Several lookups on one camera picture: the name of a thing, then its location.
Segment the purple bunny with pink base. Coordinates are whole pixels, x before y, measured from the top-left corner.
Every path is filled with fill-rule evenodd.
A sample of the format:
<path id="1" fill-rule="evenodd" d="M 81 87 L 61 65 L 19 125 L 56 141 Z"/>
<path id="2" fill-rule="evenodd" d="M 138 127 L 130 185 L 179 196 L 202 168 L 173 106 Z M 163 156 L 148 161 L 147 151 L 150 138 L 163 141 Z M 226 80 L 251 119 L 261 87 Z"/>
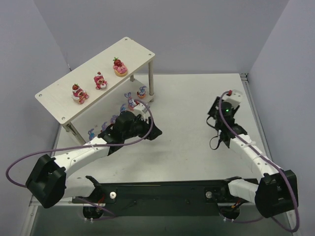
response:
<path id="1" fill-rule="evenodd" d="M 127 108 L 126 108 L 126 104 L 123 104 L 121 107 L 120 107 L 120 113 L 123 112 L 123 111 L 126 111 Z"/>

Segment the small purple bunny figure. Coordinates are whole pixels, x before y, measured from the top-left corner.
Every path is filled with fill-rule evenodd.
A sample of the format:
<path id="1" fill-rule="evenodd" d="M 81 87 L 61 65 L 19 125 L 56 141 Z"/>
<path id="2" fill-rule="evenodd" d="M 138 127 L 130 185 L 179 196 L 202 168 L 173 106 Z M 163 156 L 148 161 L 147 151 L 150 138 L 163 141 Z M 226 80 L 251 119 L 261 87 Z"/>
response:
<path id="1" fill-rule="evenodd" d="M 104 122 L 103 125 L 101 126 L 101 132 L 106 130 L 107 128 L 107 122 Z"/>

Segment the purple bunny with blue bow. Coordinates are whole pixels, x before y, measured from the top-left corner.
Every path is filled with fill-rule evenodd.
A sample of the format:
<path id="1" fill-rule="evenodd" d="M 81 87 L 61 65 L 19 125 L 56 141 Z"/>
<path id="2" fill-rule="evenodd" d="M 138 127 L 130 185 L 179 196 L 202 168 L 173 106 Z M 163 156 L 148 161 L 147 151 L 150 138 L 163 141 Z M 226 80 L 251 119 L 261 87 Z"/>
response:
<path id="1" fill-rule="evenodd" d="M 94 128 L 88 131 L 89 140 L 91 141 L 95 137 Z"/>

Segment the pink bear with strawberry hat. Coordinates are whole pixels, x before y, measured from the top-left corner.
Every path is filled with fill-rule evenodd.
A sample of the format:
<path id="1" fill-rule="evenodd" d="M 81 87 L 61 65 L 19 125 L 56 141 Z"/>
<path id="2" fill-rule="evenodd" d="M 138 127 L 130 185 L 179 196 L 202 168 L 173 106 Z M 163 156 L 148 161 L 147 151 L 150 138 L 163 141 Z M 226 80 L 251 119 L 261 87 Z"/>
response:
<path id="1" fill-rule="evenodd" d="M 94 76 L 95 88 L 97 90 L 106 89 L 107 81 L 101 72 L 97 72 Z"/>

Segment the pink striped bear with strawberry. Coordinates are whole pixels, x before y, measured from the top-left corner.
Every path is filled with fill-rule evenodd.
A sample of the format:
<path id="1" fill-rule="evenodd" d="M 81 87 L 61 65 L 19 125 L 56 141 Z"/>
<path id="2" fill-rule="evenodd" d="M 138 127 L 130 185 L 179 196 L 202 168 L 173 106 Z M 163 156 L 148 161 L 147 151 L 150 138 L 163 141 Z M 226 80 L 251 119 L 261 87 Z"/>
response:
<path id="1" fill-rule="evenodd" d="M 72 99 L 74 100 L 74 102 L 78 104 L 83 104 L 88 98 L 89 95 L 86 93 L 85 90 L 81 89 L 78 84 L 74 84 L 72 86 Z"/>

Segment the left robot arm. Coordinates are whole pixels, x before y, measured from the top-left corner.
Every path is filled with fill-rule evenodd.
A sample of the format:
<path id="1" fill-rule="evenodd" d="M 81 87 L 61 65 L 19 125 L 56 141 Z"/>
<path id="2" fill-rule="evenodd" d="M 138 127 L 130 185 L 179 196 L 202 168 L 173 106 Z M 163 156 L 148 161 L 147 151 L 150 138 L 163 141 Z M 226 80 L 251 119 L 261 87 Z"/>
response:
<path id="1" fill-rule="evenodd" d="M 78 149 L 54 157 L 41 156 L 26 181 L 26 187 L 44 208 L 54 206 L 62 198 L 89 197 L 98 183 L 91 177 L 68 180 L 73 173 L 113 154 L 125 146 L 128 139 L 139 137 L 151 141 L 161 134 L 152 117 L 143 118 L 124 111 L 113 124 Z"/>

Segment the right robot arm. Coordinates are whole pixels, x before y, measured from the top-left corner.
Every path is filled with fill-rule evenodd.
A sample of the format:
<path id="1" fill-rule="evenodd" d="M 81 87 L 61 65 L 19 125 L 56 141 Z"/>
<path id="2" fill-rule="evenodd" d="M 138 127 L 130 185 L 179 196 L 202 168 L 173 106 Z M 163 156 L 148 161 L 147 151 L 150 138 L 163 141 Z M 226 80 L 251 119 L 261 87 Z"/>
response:
<path id="1" fill-rule="evenodd" d="M 254 203 L 265 217 L 296 210 L 298 207 L 297 177 L 291 170 L 283 170 L 272 162 L 251 140 L 247 131 L 235 122 L 234 115 L 240 107 L 241 95 L 232 93 L 226 100 L 217 97 L 208 117 L 215 120 L 213 128 L 219 143 L 236 152 L 254 174 L 258 183 L 242 178 L 230 180 L 229 193 Z"/>

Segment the white wooden two-tier shelf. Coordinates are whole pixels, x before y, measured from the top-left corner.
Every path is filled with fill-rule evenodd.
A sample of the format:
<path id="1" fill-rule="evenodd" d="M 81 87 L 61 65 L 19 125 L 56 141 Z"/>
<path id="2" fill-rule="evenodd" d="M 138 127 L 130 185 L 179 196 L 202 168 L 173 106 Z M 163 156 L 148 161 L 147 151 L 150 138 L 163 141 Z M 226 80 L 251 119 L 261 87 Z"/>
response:
<path id="1" fill-rule="evenodd" d="M 136 99 L 154 100 L 155 54 L 124 37 L 35 95 L 79 143 L 84 144 L 132 111 Z"/>

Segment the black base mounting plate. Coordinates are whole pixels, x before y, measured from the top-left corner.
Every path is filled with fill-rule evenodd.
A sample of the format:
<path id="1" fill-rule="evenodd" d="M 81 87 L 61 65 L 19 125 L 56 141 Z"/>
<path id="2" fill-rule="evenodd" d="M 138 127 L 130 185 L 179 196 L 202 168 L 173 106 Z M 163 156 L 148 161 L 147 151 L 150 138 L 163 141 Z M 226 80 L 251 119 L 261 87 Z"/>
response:
<path id="1" fill-rule="evenodd" d="M 226 180 L 100 183 L 86 198 L 87 219 L 118 216 L 216 216 L 219 204 L 243 202 Z"/>

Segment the aluminium frame rail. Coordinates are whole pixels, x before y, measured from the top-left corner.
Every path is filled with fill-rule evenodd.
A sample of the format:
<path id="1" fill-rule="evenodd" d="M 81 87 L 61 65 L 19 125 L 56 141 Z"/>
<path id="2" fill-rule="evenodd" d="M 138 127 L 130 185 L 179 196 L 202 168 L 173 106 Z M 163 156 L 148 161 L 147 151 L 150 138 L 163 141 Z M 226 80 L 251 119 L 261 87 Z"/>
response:
<path id="1" fill-rule="evenodd" d="M 60 196 L 39 197 L 32 196 L 29 206 L 30 207 L 56 207 L 68 206 L 73 204 L 74 197 L 61 198 Z"/>

